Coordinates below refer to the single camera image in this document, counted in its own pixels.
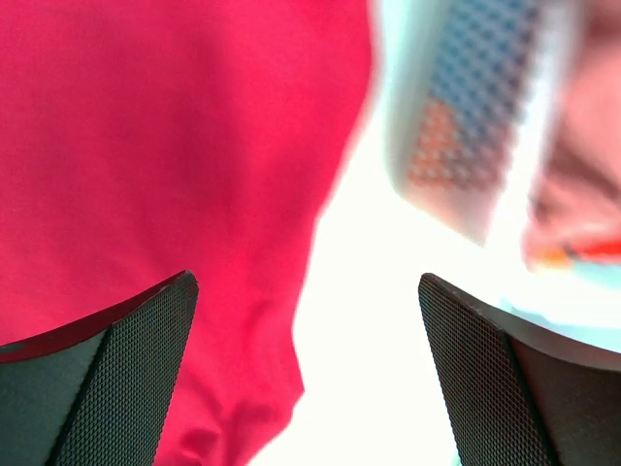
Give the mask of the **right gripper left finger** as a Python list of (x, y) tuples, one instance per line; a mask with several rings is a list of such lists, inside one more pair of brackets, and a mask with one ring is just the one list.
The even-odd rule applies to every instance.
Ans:
[(151, 464), (198, 293), (194, 275), (184, 271), (3, 346), (2, 464)]

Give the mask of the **crimson red t shirt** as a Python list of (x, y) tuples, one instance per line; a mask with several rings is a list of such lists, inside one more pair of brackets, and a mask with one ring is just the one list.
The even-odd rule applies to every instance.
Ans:
[(5, 1), (1, 340), (181, 270), (156, 455), (244, 465), (303, 393), (292, 322), (371, 71), (364, 1)]

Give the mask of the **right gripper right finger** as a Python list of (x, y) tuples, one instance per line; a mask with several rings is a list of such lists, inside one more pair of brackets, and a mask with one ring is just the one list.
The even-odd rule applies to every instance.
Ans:
[(418, 299), (461, 464), (619, 464), (619, 353), (431, 273)]

